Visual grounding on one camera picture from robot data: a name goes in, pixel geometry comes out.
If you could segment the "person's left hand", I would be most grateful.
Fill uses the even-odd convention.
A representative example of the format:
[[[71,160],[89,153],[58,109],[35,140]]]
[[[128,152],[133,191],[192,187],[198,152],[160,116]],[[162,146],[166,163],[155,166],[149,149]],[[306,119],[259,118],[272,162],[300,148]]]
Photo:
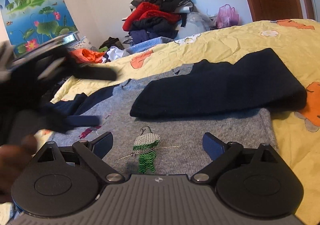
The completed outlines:
[[[37,151],[37,140],[26,136],[20,145],[1,146],[1,204],[11,202],[11,187]]]

